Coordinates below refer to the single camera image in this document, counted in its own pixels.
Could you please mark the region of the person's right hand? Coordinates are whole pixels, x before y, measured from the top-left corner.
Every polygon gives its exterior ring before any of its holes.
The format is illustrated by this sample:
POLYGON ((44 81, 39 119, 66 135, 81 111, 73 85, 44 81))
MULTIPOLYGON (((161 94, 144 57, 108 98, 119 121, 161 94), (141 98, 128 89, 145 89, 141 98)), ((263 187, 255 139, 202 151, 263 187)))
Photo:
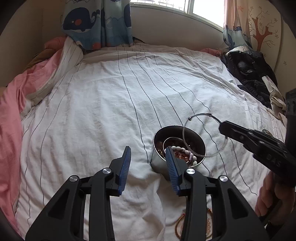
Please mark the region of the person's right hand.
POLYGON ((263 186, 259 190, 259 196, 255 206, 258 217, 267 215, 273 205, 274 197, 281 201, 281 206, 273 214, 270 222, 273 225, 284 224, 293 211, 295 204, 295 188, 281 185, 275 179, 273 172, 269 172, 264 178, 263 186))

